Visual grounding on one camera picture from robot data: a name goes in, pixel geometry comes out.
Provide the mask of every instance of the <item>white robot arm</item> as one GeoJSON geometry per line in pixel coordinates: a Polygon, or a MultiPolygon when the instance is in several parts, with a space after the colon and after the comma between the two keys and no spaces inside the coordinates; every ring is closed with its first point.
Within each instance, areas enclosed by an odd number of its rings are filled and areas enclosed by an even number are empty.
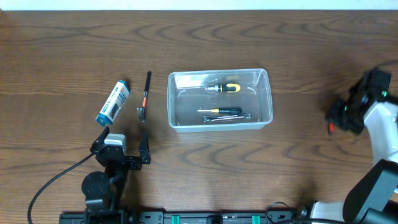
{"type": "MultiPolygon", "coordinates": [[[[378,67],[365,72],[362,79],[349,90],[349,99],[347,101],[337,100],[325,117],[326,120],[339,128],[350,130],[356,134],[360,134],[364,128],[368,129],[374,168],[386,161],[398,163],[398,100],[388,95],[390,80],[391,74],[380,70],[378,67]]],[[[392,189],[395,188],[395,193],[398,193],[396,187],[395,185],[392,189]]],[[[357,197],[357,204],[362,203],[363,198],[360,199],[358,195],[355,196],[357,197]]],[[[344,221],[344,209],[352,206],[352,203],[347,202],[348,197],[346,201],[341,202],[314,203],[310,218],[344,221]]]]}

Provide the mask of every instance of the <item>white wall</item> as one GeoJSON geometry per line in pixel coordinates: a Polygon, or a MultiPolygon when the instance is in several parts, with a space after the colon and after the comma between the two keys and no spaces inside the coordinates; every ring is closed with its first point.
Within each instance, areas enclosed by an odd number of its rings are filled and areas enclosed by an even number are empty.
{"type": "Polygon", "coordinates": [[[398,0],[0,0],[2,10],[398,9],[398,0]]]}

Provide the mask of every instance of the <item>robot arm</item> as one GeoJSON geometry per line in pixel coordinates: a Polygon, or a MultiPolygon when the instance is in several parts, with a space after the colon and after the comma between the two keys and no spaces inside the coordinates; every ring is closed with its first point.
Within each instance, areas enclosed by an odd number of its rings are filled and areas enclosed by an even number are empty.
{"type": "Polygon", "coordinates": [[[128,223],[128,220],[135,219],[134,215],[121,209],[120,198],[129,170],[141,170],[143,164],[150,164],[147,131],[139,145],[139,157],[124,155],[126,147],[126,137],[123,134],[110,134],[108,127],[105,127],[92,144],[90,151],[95,154],[96,160],[105,171],[88,174],[81,184],[87,206],[84,223],[117,220],[116,223],[124,224],[128,223]]]}
{"type": "Polygon", "coordinates": [[[326,119],[344,130],[371,137],[373,164],[398,162],[398,100],[388,95],[391,74],[378,68],[365,72],[350,90],[347,101],[337,100],[326,119]]]}

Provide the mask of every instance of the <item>screwdriver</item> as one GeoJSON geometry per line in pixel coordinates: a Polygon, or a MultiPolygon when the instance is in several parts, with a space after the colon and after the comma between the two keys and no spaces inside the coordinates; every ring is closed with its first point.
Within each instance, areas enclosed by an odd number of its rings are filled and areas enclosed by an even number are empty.
{"type": "Polygon", "coordinates": [[[231,115],[238,115],[242,113],[241,108],[218,108],[218,109],[211,109],[211,110],[197,110],[198,112],[212,112],[212,113],[224,113],[224,114],[231,114],[231,115]]]}
{"type": "Polygon", "coordinates": [[[224,85],[208,86],[206,89],[209,92],[236,93],[241,90],[241,85],[236,83],[228,83],[224,85]]]}

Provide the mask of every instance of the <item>green connector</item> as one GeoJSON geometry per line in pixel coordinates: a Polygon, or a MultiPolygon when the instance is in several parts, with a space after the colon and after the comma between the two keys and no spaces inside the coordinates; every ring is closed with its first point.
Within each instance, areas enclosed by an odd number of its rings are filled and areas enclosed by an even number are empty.
{"type": "Polygon", "coordinates": [[[180,224],[180,216],[172,215],[172,224],[180,224]]]}
{"type": "Polygon", "coordinates": [[[259,215],[253,215],[251,217],[252,224],[261,224],[260,216],[259,215]]]}

